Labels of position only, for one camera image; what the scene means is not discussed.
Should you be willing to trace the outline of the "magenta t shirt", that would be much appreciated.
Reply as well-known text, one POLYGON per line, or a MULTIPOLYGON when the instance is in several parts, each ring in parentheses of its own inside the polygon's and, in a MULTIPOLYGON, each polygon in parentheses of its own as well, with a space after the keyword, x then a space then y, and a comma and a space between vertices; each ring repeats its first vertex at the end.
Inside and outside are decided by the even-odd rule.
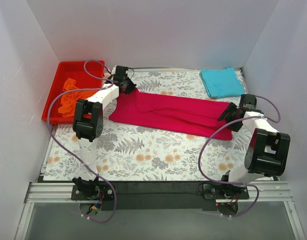
POLYGON ((226 124, 218 118, 228 102, 141 92, 120 94, 109 120, 141 127, 210 137, 226 124))

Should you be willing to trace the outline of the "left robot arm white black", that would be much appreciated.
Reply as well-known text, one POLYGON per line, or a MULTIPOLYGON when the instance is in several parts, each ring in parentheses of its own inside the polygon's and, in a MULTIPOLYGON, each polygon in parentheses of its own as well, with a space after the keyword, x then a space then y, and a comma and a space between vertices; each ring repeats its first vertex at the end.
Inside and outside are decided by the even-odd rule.
POLYGON ((120 93, 129 94, 136 88, 128 77, 130 69, 126 66, 114 66, 102 90, 76 102, 73 131, 78 138, 79 158, 83 162, 80 165, 78 177, 72 180, 78 192, 89 200, 95 200, 100 194, 100 188, 97 185, 98 177, 94 172, 97 170, 96 140, 101 136, 104 128, 103 110, 120 93))

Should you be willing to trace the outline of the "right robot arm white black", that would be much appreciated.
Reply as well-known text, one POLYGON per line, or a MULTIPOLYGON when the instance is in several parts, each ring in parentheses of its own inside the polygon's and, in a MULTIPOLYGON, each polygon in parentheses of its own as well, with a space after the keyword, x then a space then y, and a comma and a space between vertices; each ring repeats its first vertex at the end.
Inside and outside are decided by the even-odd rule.
POLYGON ((263 178, 281 176, 286 168, 291 137, 272 127, 270 119, 257 109, 257 96, 242 94, 239 105, 230 103, 218 118, 226 127, 238 132, 246 127, 252 134, 244 157, 244 164, 226 172, 221 180, 220 194, 231 199, 238 188, 263 178))

